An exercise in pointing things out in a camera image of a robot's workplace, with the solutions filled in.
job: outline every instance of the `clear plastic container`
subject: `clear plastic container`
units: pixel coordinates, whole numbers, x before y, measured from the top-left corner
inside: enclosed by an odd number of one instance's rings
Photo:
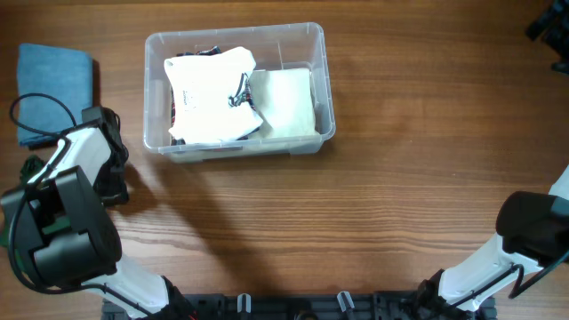
[[[182,52],[219,46],[222,52],[243,46],[257,62],[255,70],[309,68],[319,135],[171,146],[170,82],[164,59]],[[144,72],[144,145],[174,162],[199,162],[230,156],[316,153],[336,131],[324,31],[314,23],[217,30],[155,33],[146,40]]]

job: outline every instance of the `wooden table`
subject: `wooden table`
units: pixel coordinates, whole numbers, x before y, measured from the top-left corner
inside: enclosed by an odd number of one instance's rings
[[[524,36],[547,2],[110,2],[0,8],[0,190],[30,154],[7,115],[18,44],[89,52],[131,154],[131,202],[110,213],[124,252],[182,292],[412,290],[484,243],[510,193],[547,192],[569,164],[569,79]],[[324,28],[337,120],[320,152],[184,165],[144,148],[147,36],[303,21]],[[100,317],[93,295],[25,289],[5,253],[0,279],[0,319]],[[500,319],[566,319],[569,269],[506,295]]]

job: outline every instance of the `plastic bin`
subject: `plastic bin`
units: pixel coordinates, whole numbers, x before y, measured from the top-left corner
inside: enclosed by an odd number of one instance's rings
[[[255,70],[309,68],[316,130],[320,135],[171,146],[170,82],[164,59],[218,45],[223,52],[237,46],[250,50]],[[314,154],[336,131],[324,31],[314,23],[217,30],[155,33],[146,40],[144,72],[144,145],[174,162],[199,162],[230,156],[276,153]]]

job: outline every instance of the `wood grain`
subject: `wood grain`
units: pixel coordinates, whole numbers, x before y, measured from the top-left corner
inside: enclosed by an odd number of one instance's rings
[[[547,192],[569,164],[568,78],[523,35],[546,2],[73,3],[0,7],[0,190],[29,155],[7,116],[18,44],[89,52],[131,151],[131,202],[111,212],[124,252],[183,292],[411,290],[484,243],[511,192]],[[173,164],[143,147],[147,36],[304,21],[325,31],[338,128],[318,154]],[[5,254],[0,279],[0,319],[100,317],[95,296],[23,288]],[[569,269],[498,305],[566,319]]]

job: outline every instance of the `cable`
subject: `cable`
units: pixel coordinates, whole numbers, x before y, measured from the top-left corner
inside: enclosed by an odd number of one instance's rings
[[[446,312],[448,312],[449,310],[452,310],[453,308],[456,308],[458,306],[460,306],[462,303],[468,301],[468,300],[472,300],[474,298],[476,298],[476,296],[478,296],[480,293],[485,292],[486,290],[492,288],[493,286],[495,286],[497,283],[499,283],[500,281],[502,281],[504,278],[506,278],[507,276],[513,274],[514,272],[516,272],[518,269],[523,268],[522,265],[516,264],[516,265],[512,265],[512,267],[510,269],[508,269],[506,272],[502,273],[501,275],[497,276],[495,279],[493,279],[490,283],[488,283],[487,285],[483,286],[482,288],[476,290],[475,292],[472,292],[470,295],[468,295],[467,297],[459,300],[458,302],[453,303],[452,305],[444,308],[443,310],[441,310],[439,313],[436,313],[435,315],[432,315],[426,319],[423,320],[432,320],[436,317],[439,316],[443,316]]]
[[[529,287],[534,285],[536,282],[540,281],[549,272],[553,271],[555,268],[557,268],[567,259],[569,259],[569,250],[564,254],[562,254],[559,258],[557,258],[557,260],[553,261],[553,263],[551,263],[550,265],[542,269],[540,272],[538,272],[536,275],[532,276],[529,280],[524,282],[524,284],[522,284],[521,280],[524,278],[524,272],[523,269],[521,269],[520,274],[517,277],[516,284],[514,284],[514,288],[512,289],[511,293],[508,295],[508,298],[510,299],[516,298],[518,295],[522,294],[524,291],[529,289]]]
[[[14,117],[14,114],[13,114],[14,109],[16,108],[16,106],[18,105],[18,103],[20,101],[22,101],[23,99],[26,99],[28,97],[43,97],[43,98],[57,102],[62,108],[65,109],[65,111],[68,113],[69,117],[71,118],[71,122],[73,123],[72,128],[75,128],[77,126],[76,120],[73,117],[73,115],[71,114],[71,111],[69,111],[68,107],[65,106],[63,104],[63,102],[61,102],[61,101],[59,101],[59,100],[57,100],[57,99],[55,99],[52,96],[47,95],[47,94],[43,94],[43,93],[24,94],[24,95],[19,96],[10,106],[10,110],[9,110],[10,119],[12,120],[12,122],[14,122],[20,128],[22,128],[24,130],[28,130],[30,132],[34,132],[34,133],[42,134],[45,136],[53,137],[56,139],[61,139],[64,141],[63,148],[57,154],[57,156],[53,158],[53,161],[51,161],[50,163],[48,163],[45,166],[44,171],[42,173],[40,173],[40,175],[37,177],[36,180],[34,180],[34,182],[32,182],[31,184],[29,184],[25,187],[24,194],[23,194],[20,202],[18,203],[18,208],[16,210],[16,213],[14,213],[14,215],[12,216],[12,221],[10,222],[10,227],[9,227],[9,231],[8,231],[8,260],[10,261],[10,266],[12,267],[12,271],[13,271],[14,275],[16,275],[16,278],[18,278],[18,280],[24,286],[26,286],[27,288],[29,288],[30,290],[32,290],[34,292],[39,292],[39,293],[43,293],[43,294],[66,294],[66,293],[72,293],[72,292],[80,292],[82,290],[87,290],[87,289],[98,289],[98,290],[103,291],[103,293],[109,293],[109,294],[115,296],[117,299],[121,300],[122,302],[129,305],[130,307],[133,307],[133,308],[139,310],[140,312],[144,313],[145,315],[152,316],[153,314],[151,312],[149,312],[145,308],[142,308],[141,306],[139,306],[138,303],[134,303],[134,302],[126,299],[126,297],[124,297],[120,293],[108,288],[105,284],[84,284],[84,285],[79,285],[76,288],[49,290],[49,289],[37,287],[31,281],[27,280],[26,277],[24,277],[23,271],[20,269],[20,267],[18,266],[18,262],[16,261],[16,247],[15,247],[16,230],[18,228],[20,216],[23,212],[24,205],[26,204],[30,193],[33,192],[34,190],[36,190],[37,186],[39,186],[40,183],[42,183],[44,178],[46,176],[49,176],[49,174],[52,173],[53,168],[55,168],[57,166],[57,164],[61,161],[63,156],[65,156],[66,152],[68,151],[68,149],[71,145],[71,140],[61,133],[45,132],[42,130],[31,128],[25,124],[22,124],[18,120],[16,120],[16,118]]]

